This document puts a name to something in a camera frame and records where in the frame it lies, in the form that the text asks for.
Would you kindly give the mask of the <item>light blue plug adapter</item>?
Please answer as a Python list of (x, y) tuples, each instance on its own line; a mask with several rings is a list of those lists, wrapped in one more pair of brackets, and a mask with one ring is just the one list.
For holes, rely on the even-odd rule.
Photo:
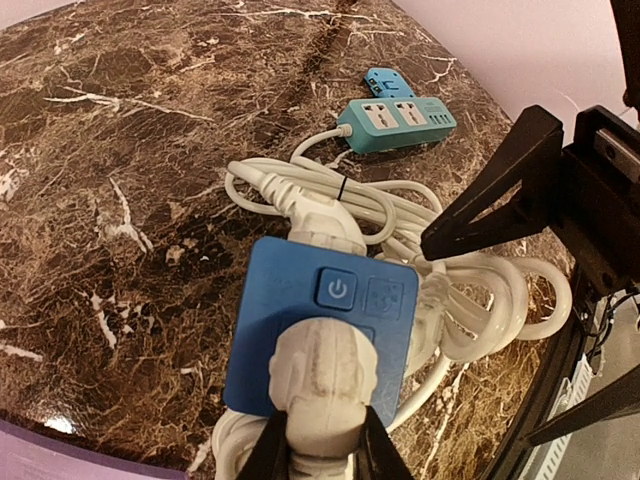
[(372, 67), (365, 73), (364, 82), (376, 98), (415, 97), (404, 77), (392, 68)]

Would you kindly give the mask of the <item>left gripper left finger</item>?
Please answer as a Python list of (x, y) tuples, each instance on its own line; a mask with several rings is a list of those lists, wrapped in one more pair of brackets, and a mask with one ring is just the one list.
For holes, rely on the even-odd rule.
[(275, 411), (266, 423), (237, 480), (288, 480), (287, 414)]

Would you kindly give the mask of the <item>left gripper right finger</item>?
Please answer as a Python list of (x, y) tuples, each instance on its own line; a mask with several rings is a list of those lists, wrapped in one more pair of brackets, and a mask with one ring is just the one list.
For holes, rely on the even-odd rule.
[(372, 406), (366, 407), (366, 417), (359, 435), (357, 479), (414, 479)]

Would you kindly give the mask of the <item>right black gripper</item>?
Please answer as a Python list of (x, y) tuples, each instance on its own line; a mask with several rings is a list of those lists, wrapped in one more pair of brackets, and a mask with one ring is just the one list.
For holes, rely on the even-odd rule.
[(600, 296), (639, 282), (639, 132), (602, 106), (577, 115), (574, 140), (539, 105), (525, 108), (486, 166), (422, 233), (428, 260), (548, 227)]

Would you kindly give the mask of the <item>dark blue cube socket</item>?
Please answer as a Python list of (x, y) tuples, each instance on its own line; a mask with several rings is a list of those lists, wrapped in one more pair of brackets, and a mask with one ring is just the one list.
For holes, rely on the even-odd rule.
[(268, 417), (297, 407), (392, 424), (419, 280), (407, 266), (274, 237), (251, 251), (224, 388)]

